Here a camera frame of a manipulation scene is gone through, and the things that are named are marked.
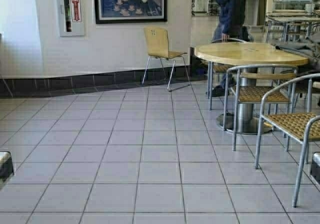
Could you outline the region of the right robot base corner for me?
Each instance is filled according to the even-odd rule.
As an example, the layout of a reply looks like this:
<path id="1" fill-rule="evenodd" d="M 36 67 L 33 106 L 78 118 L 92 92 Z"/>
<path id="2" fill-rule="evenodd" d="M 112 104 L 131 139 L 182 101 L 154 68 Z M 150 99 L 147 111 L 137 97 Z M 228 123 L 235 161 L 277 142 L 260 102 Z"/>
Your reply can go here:
<path id="1" fill-rule="evenodd" d="M 314 180 L 319 184 L 320 183 L 320 152 L 315 152 L 312 155 L 312 162 L 310 168 L 310 175 L 314 178 Z"/>

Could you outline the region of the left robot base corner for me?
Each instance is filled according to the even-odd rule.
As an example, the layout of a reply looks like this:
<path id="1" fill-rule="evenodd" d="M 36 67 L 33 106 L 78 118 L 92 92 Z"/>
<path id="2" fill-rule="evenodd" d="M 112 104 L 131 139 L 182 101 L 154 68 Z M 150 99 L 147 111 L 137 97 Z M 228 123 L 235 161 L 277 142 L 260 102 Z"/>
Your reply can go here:
<path id="1" fill-rule="evenodd" d="M 1 151 L 0 152 L 0 189 L 3 189 L 6 183 L 14 176 L 14 164 L 12 153 L 10 151 Z"/>

